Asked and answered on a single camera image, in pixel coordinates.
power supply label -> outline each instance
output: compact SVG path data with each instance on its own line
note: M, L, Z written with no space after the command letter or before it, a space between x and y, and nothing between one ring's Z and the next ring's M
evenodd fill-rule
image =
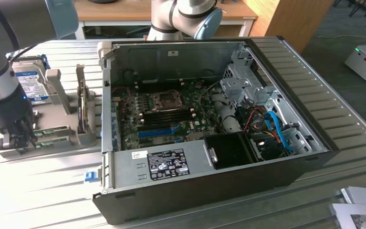
M147 154L149 178L161 180L189 174L183 149Z

yellow wire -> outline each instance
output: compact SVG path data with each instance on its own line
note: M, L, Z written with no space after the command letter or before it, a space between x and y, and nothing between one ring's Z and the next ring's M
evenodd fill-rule
M270 132L263 131L263 133L266 133L267 135L270 135L275 138L275 136Z

aluminum table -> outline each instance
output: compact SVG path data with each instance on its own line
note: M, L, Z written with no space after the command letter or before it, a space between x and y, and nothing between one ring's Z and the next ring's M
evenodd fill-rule
M319 170L304 174L287 187L111 226L92 201L85 199L91 190L83 184L83 173L101 163L99 146L52 155L0 158L0 226L20 229L336 228L330 205L343 202L339 190L347 186L366 187L366 122L286 41L276 37L252 40L342 149ZM28 53L47 54L51 67L61 70L67 92L75 92L77 86L75 66L84 64L87 84L101 94L97 42L47 42ZM100 108L97 98L96 123L100 123Z

open computer tower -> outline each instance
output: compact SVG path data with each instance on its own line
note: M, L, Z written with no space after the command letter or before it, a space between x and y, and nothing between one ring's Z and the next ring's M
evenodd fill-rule
M251 39L101 44L109 224L290 185L339 151Z

warning label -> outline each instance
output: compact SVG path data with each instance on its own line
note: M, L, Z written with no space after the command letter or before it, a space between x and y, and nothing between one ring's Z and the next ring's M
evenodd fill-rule
M30 101L40 101L48 98L44 85L38 82L36 71L16 73L17 80Z
M183 149L147 154L149 178L161 180L189 174Z

